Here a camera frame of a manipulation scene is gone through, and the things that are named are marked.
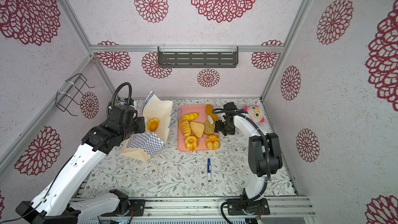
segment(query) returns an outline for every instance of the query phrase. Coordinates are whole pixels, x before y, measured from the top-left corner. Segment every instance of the plush toy face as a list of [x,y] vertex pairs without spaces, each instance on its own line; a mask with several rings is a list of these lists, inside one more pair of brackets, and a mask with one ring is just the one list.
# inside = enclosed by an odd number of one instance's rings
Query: plush toy face
[[253,122],[264,123],[264,118],[257,105],[255,105],[254,107],[245,106],[244,109],[246,110],[246,112],[248,112],[249,117]]

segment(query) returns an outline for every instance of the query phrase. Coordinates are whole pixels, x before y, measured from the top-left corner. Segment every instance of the blue checkered pattern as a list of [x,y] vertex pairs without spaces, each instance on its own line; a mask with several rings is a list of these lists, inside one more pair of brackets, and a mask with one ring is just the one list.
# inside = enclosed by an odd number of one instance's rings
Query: blue checkered pattern
[[154,132],[137,133],[130,138],[127,148],[141,148],[151,157],[163,147],[162,140]]

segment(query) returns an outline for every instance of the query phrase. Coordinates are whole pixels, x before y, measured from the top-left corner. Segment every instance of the marker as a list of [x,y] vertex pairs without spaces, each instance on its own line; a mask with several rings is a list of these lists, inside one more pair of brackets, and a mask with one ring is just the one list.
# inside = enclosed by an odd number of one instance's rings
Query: marker
[[207,181],[211,182],[210,158],[207,159]]

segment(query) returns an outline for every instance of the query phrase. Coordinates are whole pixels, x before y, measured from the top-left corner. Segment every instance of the paper bag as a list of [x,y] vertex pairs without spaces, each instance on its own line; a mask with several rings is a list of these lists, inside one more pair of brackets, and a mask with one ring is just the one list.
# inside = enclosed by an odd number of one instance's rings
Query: paper bag
[[[161,101],[155,94],[150,92],[145,100],[142,116],[145,119],[145,133],[137,133],[127,139],[121,155],[135,158],[140,161],[148,161],[166,143],[169,136],[169,125],[173,108],[172,101]],[[149,132],[147,122],[156,118],[159,120],[156,132]]]

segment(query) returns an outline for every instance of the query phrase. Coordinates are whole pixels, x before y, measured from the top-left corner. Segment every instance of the table surface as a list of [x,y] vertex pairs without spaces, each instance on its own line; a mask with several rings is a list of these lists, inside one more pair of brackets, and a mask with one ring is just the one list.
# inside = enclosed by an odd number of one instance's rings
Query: table surface
[[[182,105],[212,104],[221,107],[235,102],[236,107],[258,105],[260,99],[182,99],[172,100],[173,111]],[[137,101],[141,107],[143,101]],[[258,126],[271,132],[267,120]],[[83,198],[106,194],[118,189],[129,197],[210,197],[237,196],[248,184],[248,140],[237,130],[236,135],[220,135],[216,151],[180,152],[177,149],[177,124],[170,127],[167,142],[147,162],[120,155],[115,147],[100,161],[88,177]],[[207,158],[211,159],[212,182],[207,182]],[[285,167],[272,175],[266,196],[296,195]]]

